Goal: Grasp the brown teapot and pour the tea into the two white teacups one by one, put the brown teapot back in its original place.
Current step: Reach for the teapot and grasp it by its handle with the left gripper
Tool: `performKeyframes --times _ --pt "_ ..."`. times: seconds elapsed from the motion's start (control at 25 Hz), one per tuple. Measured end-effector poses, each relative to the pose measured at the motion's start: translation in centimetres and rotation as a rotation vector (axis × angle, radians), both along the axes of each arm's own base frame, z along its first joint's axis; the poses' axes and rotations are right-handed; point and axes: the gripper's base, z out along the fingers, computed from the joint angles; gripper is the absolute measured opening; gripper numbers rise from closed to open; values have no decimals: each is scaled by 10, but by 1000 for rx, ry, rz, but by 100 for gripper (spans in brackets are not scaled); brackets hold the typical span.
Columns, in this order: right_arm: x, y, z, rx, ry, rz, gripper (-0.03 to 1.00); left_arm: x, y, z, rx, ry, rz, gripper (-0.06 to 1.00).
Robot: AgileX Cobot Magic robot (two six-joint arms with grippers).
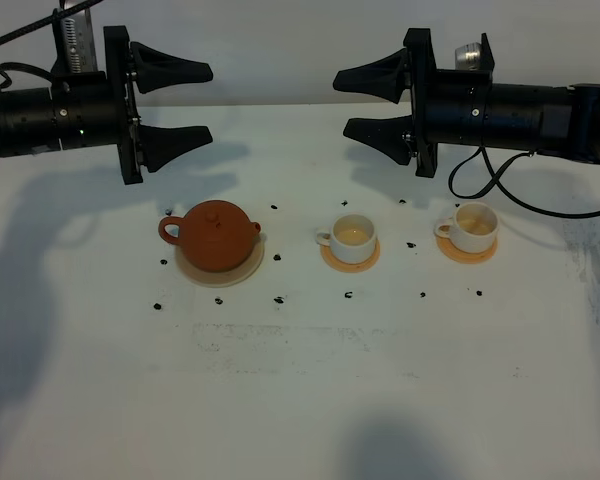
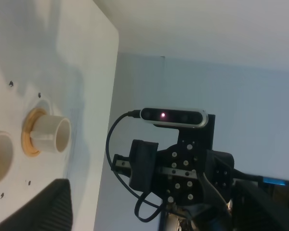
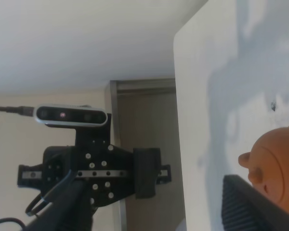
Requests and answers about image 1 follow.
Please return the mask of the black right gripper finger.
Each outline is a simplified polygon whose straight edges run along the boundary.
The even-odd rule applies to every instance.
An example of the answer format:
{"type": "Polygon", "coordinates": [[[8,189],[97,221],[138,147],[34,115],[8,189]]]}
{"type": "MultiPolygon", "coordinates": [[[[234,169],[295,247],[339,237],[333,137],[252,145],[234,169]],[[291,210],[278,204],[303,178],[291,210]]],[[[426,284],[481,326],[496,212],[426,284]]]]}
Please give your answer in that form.
{"type": "Polygon", "coordinates": [[[405,48],[381,60],[341,70],[333,80],[338,92],[359,93],[398,104],[407,88],[408,55],[405,48]]]}
{"type": "Polygon", "coordinates": [[[412,116],[389,119],[351,118],[343,135],[367,145],[396,164],[406,166],[413,157],[412,116]]]}

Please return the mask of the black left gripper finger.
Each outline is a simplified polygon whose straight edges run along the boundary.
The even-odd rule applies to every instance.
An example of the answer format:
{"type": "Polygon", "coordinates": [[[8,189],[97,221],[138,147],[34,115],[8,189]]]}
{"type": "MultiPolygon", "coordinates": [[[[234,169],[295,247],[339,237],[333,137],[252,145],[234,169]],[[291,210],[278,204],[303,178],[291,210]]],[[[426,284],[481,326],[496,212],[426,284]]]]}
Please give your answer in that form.
{"type": "Polygon", "coordinates": [[[175,85],[213,80],[213,72],[207,63],[168,55],[139,42],[131,42],[130,49],[135,66],[135,83],[142,94],[175,85]]]}
{"type": "Polygon", "coordinates": [[[138,133],[143,165],[149,173],[156,173],[181,155],[213,142],[206,126],[160,128],[140,125],[138,133]]]}

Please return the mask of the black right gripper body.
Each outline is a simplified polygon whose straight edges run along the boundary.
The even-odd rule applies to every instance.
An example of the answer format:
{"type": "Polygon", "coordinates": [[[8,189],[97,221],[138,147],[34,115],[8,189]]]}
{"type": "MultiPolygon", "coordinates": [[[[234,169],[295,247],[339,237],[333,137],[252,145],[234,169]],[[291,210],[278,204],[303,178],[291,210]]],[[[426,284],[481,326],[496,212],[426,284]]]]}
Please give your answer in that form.
{"type": "Polygon", "coordinates": [[[440,143],[482,144],[495,60],[485,33],[478,42],[482,45],[480,70],[439,69],[431,30],[411,28],[406,33],[403,45],[408,55],[412,134],[416,143],[418,177],[433,177],[436,174],[440,143]]]}

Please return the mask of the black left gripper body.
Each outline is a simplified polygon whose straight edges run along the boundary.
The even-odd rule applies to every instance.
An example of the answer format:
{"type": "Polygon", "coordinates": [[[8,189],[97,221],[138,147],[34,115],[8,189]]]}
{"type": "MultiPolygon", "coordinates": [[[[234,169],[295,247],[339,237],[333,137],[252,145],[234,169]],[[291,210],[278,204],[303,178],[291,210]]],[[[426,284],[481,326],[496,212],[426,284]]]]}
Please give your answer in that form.
{"type": "Polygon", "coordinates": [[[137,112],[128,93],[129,34],[124,26],[103,29],[106,69],[72,73],[57,58],[51,73],[56,133],[64,150],[114,145],[126,185],[142,181],[131,118],[137,112]]]}

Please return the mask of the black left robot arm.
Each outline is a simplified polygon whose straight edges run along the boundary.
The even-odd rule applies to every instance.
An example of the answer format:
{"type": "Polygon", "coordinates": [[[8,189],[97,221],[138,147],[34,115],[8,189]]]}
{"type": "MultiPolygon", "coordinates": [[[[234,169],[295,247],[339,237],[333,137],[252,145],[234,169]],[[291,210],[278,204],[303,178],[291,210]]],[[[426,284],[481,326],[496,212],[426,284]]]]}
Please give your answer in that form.
{"type": "Polygon", "coordinates": [[[132,185],[142,182],[144,171],[155,173],[212,142],[206,126],[142,124],[135,101],[136,93],[211,81],[208,64],[133,42],[123,26],[106,26],[103,34],[103,71],[64,74],[16,62],[0,66],[2,76],[20,71],[49,83],[20,90],[0,86],[0,159],[114,145],[122,179],[132,185]]]}

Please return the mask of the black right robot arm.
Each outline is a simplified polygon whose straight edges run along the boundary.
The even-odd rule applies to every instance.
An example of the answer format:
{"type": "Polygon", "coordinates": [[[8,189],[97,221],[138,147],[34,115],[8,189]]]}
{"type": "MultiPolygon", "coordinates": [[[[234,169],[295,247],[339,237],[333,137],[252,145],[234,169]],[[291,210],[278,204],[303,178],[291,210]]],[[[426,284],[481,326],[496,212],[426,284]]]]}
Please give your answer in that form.
{"type": "Polygon", "coordinates": [[[390,119],[350,119],[345,137],[399,165],[416,161],[416,174],[436,174],[441,144],[527,151],[600,165],[600,85],[517,85],[493,80],[488,38],[455,51],[455,66],[436,65],[427,28],[408,30],[403,47],[373,63],[341,70],[333,87],[399,103],[411,112],[390,119]]]}

